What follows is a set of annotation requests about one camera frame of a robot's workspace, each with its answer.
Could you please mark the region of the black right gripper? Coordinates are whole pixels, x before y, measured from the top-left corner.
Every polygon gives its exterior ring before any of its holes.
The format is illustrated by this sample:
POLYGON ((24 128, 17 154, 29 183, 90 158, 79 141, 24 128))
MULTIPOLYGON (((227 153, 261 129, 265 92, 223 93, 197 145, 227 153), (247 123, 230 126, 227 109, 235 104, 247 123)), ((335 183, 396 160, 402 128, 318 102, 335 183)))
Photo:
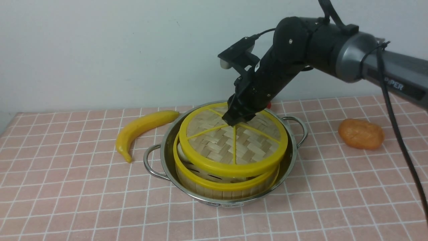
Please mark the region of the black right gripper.
POLYGON ((281 54, 270 47, 259 63, 248 70, 247 76, 235 81, 235 92, 228 101, 222 119, 231 127, 254 119, 257 112, 300 73, 306 63, 280 59, 281 54))

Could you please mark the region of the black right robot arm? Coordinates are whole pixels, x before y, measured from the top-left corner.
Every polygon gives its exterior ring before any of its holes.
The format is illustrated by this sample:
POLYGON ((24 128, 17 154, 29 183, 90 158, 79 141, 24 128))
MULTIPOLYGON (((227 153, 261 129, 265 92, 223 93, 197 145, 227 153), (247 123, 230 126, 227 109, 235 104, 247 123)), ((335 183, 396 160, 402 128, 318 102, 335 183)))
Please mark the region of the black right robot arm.
POLYGON ((249 122, 300 72, 317 69, 347 83, 361 79, 427 109, 426 60, 385 51, 373 35, 349 24, 339 27, 323 18, 288 17, 273 29, 273 43, 259 59, 251 53, 261 34, 243 37, 221 52, 221 67, 239 77, 223 120, 229 126, 249 122))

